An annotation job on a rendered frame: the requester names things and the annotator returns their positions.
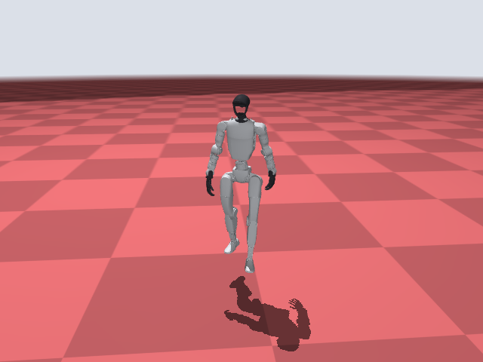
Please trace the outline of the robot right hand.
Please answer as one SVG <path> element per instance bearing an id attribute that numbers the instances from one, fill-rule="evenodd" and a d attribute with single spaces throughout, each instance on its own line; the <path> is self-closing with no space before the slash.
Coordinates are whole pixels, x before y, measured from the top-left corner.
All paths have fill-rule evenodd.
<path id="1" fill-rule="evenodd" d="M 208 176 L 206 176 L 206 178 L 207 178 L 207 180 L 206 180 L 207 192 L 208 192 L 209 195 L 215 196 L 214 194 L 211 193 L 211 190 L 212 191 L 214 190 L 211 186 L 211 179 L 213 178 L 213 171 L 212 170 L 210 170 L 208 172 Z"/>

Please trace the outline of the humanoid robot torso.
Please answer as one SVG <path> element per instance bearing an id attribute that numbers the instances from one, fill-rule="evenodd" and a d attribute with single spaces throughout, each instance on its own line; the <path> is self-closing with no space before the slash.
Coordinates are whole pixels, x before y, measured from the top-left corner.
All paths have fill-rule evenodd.
<path id="1" fill-rule="evenodd" d="M 237 118 L 229 119 L 226 126 L 228 150 L 235 162 L 232 169 L 234 182 L 249 183 L 251 166 L 246 162 L 252 156 L 256 146 L 256 133 L 254 131 L 254 120 L 244 118 L 246 122 L 238 123 Z M 248 120 L 248 121 L 247 121 Z"/>

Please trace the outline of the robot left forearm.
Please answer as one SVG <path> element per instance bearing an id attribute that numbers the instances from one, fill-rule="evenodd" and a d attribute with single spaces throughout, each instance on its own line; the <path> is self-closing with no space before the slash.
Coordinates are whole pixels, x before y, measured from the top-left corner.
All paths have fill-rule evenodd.
<path id="1" fill-rule="evenodd" d="M 273 175 L 274 175 L 276 173 L 276 169 L 275 169 L 275 163 L 274 163 L 274 160 L 273 160 L 273 154 L 268 155 L 268 156 L 264 156 L 264 158 L 266 160 L 266 165 L 267 165 L 267 168 L 268 168 L 268 173 L 271 170 L 273 172 Z"/>

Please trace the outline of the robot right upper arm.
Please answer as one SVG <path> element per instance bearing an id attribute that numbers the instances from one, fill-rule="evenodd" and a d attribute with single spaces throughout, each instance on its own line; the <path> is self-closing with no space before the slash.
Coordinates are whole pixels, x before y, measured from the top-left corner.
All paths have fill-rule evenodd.
<path id="1" fill-rule="evenodd" d="M 222 144 L 224 141 L 224 136 L 225 136 L 225 130 L 227 126 L 228 121 L 221 121 L 217 125 L 217 132 L 215 136 L 215 144 L 213 145 L 211 152 L 220 155 L 223 151 Z"/>

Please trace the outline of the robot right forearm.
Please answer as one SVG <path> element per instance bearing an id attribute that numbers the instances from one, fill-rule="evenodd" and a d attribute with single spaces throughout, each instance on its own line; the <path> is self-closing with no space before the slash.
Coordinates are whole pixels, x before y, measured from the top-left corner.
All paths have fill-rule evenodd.
<path id="1" fill-rule="evenodd" d="M 212 146 L 213 147 L 213 146 Z M 210 170 L 213 171 L 213 175 L 214 175 L 214 169 L 217 165 L 217 160 L 218 160 L 219 156 L 215 155 L 214 153 L 211 152 L 210 154 L 210 160 L 208 162 L 208 169 L 206 170 L 206 175 L 208 176 L 208 172 Z"/>

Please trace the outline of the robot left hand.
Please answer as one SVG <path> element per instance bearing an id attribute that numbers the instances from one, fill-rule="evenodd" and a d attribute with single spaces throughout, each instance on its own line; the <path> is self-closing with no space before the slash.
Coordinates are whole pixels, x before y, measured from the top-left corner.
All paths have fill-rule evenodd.
<path id="1" fill-rule="evenodd" d="M 276 176 L 276 174 L 273 175 L 273 172 L 270 170 L 269 171 L 269 183 L 265 187 L 265 190 L 269 190 L 269 189 L 271 189 L 273 187 L 273 185 L 275 184 L 275 176 Z"/>

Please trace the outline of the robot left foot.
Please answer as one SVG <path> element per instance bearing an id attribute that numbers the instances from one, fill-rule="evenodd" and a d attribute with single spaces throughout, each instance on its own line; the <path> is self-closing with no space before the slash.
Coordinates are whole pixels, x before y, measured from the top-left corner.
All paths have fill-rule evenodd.
<path id="1" fill-rule="evenodd" d="M 245 271 L 247 273 L 254 273 L 255 269 L 254 269 L 254 261 L 253 259 L 251 260 L 251 258 L 248 258 L 246 259 L 246 262 L 245 262 Z"/>

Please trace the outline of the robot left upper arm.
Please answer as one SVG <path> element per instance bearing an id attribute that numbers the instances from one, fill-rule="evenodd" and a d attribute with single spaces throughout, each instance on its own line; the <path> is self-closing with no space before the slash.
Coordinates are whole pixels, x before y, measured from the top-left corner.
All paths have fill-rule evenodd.
<path id="1" fill-rule="evenodd" d="M 272 150 L 269 147 L 266 125 L 264 123 L 254 122 L 254 131 L 258 135 L 260 144 L 262 146 L 261 154 L 263 156 L 271 155 Z"/>

